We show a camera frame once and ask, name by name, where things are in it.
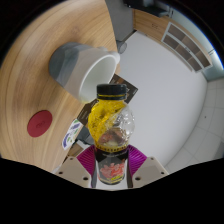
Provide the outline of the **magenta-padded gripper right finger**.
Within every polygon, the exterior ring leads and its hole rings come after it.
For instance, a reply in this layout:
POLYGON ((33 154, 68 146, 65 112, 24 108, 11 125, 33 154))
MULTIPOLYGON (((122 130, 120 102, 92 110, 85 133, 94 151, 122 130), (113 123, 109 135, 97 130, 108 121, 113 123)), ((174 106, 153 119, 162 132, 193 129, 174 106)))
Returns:
POLYGON ((140 188, 168 175, 155 157, 147 157, 134 146, 128 146, 127 186, 140 188))

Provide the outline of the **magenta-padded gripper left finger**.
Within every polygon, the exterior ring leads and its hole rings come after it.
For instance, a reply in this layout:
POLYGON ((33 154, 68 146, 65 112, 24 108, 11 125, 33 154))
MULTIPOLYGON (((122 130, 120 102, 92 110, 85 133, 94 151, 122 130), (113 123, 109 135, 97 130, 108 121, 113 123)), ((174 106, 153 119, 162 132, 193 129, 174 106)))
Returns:
POLYGON ((84 188, 95 188, 97 171, 94 146, 90 146, 77 157, 69 156, 65 162, 54 171, 54 174, 84 188))

